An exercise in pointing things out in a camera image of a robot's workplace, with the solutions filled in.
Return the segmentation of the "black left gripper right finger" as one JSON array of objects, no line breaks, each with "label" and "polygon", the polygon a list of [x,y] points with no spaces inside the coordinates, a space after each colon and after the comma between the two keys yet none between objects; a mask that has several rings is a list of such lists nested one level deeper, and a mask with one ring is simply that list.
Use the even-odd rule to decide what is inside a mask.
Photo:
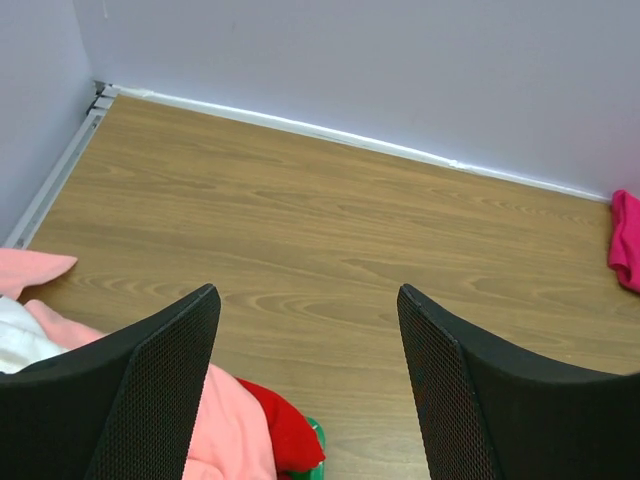
[{"label": "black left gripper right finger", "polygon": [[434,479],[635,479],[639,377],[517,346],[411,285],[397,296]]}]

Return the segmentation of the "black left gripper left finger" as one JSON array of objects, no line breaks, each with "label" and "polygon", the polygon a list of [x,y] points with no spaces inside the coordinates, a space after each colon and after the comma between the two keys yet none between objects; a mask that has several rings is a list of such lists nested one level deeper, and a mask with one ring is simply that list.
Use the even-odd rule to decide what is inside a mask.
[{"label": "black left gripper left finger", "polygon": [[2,375],[2,478],[181,478],[220,310],[206,284],[135,324]]}]

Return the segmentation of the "white printed t-shirt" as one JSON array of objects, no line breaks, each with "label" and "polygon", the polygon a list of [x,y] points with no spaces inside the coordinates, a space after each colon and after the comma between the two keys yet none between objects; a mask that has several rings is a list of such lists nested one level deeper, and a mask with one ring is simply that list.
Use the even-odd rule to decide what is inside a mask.
[{"label": "white printed t-shirt", "polygon": [[0,327],[2,374],[15,374],[29,365],[66,352],[48,338],[20,303],[7,296],[1,296]]}]

